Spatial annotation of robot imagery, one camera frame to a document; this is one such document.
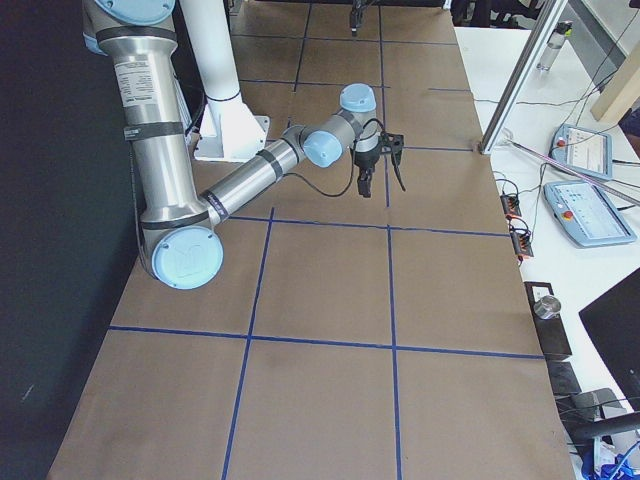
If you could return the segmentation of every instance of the bottle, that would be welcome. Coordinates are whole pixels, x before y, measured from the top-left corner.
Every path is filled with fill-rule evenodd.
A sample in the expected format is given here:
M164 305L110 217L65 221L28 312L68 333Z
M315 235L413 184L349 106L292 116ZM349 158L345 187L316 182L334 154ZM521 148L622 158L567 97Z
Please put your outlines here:
M544 49L542 57L540 57L540 62L538 62L537 65L538 70L547 71L551 68L565 40L571 35L572 27L573 22L570 21L559 22L558 25L556 25L556 29L547 42L547 48Z

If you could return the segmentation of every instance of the tiled surface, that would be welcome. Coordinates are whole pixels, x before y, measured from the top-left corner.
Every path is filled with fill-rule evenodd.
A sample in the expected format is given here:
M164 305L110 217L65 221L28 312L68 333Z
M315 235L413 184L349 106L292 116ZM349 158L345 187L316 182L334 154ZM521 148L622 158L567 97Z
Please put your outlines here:
M307 40L301 82L380 85L380 46L351 40Z
M394 478L393 410L388 351L255 342L227 478Z
M309 19L307 35L311 38L353 39L349 28L350 5L314 4ZM364 22L358 29L358 40L379 40L380 21L377 8L368 8L364 13Z
M403 478L575 478L544 362L399 352L398 371Z
M382 7L382 36L389 41L457 43L451 14L438 8Z
M384 230L275 224L255 333L388 345L388 269Z
M393 232L398 343L540 354L511 239Z
M243 350L109 332L47 478L220 478Z
M136 267L50 478L569 478L448 14L371 7L354 40L345 6L245 6L234 52L270 138L368 82L414 147L408 191L384 160L370 199L285 178L216 228L207 286ZM296 171L333 193L349 160ZM236 166L194 162L198 191Z

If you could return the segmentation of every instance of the robotic arm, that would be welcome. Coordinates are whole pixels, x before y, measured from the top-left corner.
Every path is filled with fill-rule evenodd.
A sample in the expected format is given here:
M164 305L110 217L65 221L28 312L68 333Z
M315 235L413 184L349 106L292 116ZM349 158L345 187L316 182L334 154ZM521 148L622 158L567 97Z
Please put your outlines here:
M183 7L201 1L183 0ZM397 173L402 136L378 130L373 90L353 84L342 91L341 108L323 124L291 127L197 195L171 65L177 47L170 16L174 2L84 0L83 6L87 46L113 60L128 124L125 139L131 142L142 180L147 202L140 217L142 254L153 274L170 287L191 289L210 281L223 260L214 227L305 158L326 168L353 148L364 196L371 194L371 175L384 147Z

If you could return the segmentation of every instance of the white stand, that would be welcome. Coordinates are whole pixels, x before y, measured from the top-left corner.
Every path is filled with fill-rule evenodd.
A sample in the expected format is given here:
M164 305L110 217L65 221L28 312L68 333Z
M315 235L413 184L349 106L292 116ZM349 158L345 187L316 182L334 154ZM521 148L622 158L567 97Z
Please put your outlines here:
M255 117L242 101L222 2L180 2L207 94L195 158L246 162L264 148L269 119Z

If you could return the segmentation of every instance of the light blue tablet device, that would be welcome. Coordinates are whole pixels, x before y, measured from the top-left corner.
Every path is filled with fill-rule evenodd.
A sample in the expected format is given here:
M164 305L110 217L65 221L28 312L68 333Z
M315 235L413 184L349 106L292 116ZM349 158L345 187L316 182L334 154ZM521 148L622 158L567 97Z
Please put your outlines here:
M602 180L613 178L611 135L608 133L564 123L553 137L549 154L585 175Z
M636 235L602 189L582 180L544 186L553 216L578 247L631 243Z

